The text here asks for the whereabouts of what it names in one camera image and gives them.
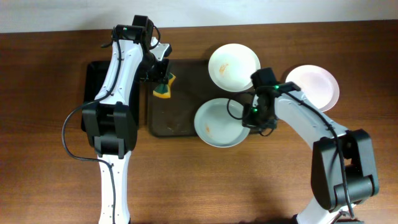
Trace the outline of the yellow green sponge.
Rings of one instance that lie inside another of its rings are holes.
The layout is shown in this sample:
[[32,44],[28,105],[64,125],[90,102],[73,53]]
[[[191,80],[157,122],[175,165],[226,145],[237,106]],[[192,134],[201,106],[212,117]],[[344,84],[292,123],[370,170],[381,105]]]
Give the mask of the yellow green sponge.
[[161,83],[153,90],[152,94],[158,98],[170,98],[171,97],[171,86],[175,80],[175,75],[168,73],[167,83]]

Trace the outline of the light blue plate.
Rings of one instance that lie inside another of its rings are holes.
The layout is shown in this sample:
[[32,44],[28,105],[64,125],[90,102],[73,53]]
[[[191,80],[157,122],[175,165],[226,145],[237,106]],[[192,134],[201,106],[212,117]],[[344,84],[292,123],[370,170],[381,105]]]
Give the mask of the light blue plate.
[[233,147],[243,142],[250,133],[241,120],[243,105],[227,98],[215,98],[202,104],[194,117],[198,136],[214,147]]

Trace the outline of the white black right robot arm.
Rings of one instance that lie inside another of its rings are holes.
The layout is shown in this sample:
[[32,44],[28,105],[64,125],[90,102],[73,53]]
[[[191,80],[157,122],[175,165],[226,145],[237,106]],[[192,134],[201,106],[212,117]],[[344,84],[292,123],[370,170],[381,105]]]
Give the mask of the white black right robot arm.
[[370,135],[336,123],[293,82],[279,83],[271,68],[251,75],[252,100],[243,109],[242,125],[263,134],[286,122],[312,150],[313,198],[292,223],[357,223],[353,209],[379,193]]

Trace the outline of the pink plate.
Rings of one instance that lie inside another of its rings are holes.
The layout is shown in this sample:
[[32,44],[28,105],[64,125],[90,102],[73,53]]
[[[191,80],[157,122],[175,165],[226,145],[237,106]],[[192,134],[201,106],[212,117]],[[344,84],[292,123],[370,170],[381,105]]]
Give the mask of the pink plate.
[[332,109],[340,96],[340,88],[335,77],[328,70],[316,65],[301,65],[294,68],[285,81],[298,85],[308,100],[321,111]]

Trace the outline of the cream white plate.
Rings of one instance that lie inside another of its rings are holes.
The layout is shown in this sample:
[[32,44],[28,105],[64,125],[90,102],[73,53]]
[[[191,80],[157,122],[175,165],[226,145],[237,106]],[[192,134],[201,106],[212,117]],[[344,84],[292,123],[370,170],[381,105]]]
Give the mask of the cream white plate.
[[216,49],[208,62],[213,83],[222,90],[241,92],[252,87],[251,75],[261,68],[258,56],[242,44],[226,44]]

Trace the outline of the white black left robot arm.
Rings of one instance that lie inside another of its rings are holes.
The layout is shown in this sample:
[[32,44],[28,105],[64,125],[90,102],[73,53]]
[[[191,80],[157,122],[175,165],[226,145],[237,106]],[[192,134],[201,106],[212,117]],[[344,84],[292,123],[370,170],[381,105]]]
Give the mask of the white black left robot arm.
[[127,205],[129,159],[137,142],[139,87],[155,83],[154,96],[171,97],[170,44],[160,43],[147,16],[117,25],[111,34],[112,57],[94,100],[82,110],[89,144],[101,171],[100,223],[130,223]]

